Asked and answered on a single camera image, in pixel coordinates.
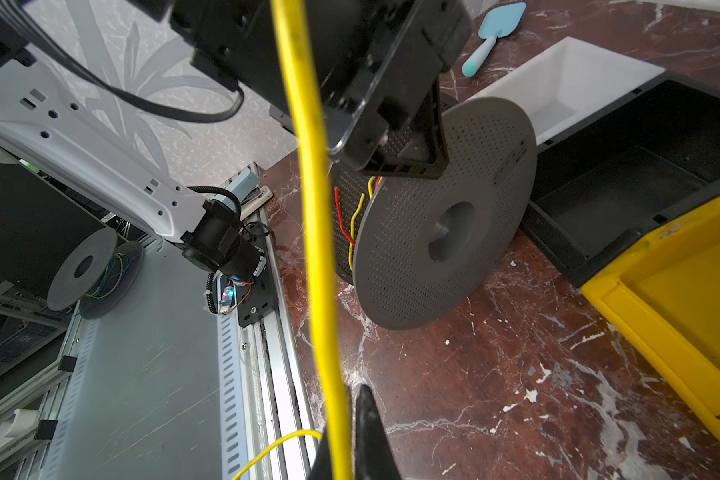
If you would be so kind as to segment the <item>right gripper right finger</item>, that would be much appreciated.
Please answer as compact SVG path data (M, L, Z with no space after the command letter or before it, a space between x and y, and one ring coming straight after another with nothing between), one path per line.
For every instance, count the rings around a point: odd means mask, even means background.
M372 389L360 387L355 402L355 478L401 480Z

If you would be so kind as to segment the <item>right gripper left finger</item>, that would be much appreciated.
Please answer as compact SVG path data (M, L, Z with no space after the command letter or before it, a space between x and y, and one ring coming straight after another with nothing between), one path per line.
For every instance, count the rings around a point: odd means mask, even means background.
M354 429L354 407L352 400L352 390L348 385L344 385L347 397L347 405L349 412L349 432L353 435ZM330 455L328 428L322 431L322 439L319 441L315 460L311 465L311 470L307 477L308 480L333 480L332 460Z

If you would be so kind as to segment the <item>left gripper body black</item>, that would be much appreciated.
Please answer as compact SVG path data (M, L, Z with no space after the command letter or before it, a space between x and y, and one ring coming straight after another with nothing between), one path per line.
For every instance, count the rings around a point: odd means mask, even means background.
M471 35L464 4L309 1L306 16L331 158L368 176L440 177L439 77ZM247 86L290 124L269 2L178 1L170 24L196 69Z

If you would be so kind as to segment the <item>grey cable spool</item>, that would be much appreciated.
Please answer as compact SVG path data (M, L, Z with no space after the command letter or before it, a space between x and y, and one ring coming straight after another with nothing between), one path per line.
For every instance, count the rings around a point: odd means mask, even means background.
M495 269L530 200L536 135L519 105L472 99L443 127L441 177L384 178L359 225L352 283L385 329L419 328L459 306Z

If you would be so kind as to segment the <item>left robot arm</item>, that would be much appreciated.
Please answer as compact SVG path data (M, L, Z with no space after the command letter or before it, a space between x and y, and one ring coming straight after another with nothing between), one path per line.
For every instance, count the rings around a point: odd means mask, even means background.
M471 34L459 1L141 1L193 51L192 65L227 90L252 90L283 112L299 141L308 276L331 279L327 168L436 179L447 165L439 75ZM0 138L35 153L176 245L197 267L247 279L258 251L241 208L173 180L79 106L32 45L79 78L166 120L220 123L240 110L200 113L118 88L69 55L21 1L0 1Z

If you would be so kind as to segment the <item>light blue brush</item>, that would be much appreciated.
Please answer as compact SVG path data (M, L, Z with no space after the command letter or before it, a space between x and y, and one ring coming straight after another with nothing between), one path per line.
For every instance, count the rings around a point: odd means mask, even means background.
M511 35L518 27L526 10L525 2L502 5L490 10L481 24L478 36L483 43L462 65L462 74L471 78L485 63L497 41Z

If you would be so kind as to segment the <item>white plastic bin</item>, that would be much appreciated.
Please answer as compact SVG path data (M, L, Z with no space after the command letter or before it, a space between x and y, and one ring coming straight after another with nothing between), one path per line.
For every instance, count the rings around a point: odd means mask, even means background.
M504 98L520 106L541 145L664 72L566 37L472 97Z

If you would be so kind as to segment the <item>black plastic bin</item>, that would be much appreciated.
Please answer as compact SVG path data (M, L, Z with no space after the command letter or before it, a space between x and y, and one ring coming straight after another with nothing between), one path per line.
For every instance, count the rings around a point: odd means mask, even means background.
M576 288L720 196L720 89L665 72L541 144L522 230Z

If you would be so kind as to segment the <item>yellow plastic bin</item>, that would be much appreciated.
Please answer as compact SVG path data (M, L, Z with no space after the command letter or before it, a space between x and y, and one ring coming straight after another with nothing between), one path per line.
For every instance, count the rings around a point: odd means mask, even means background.
M720 196L643 236L581 291L720 441Z

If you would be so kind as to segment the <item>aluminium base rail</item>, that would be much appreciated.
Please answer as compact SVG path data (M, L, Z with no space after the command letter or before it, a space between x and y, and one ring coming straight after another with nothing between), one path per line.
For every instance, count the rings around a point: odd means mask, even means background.
M259 276L214 281L222 476L305 479L318 450L265 211L244 222Z

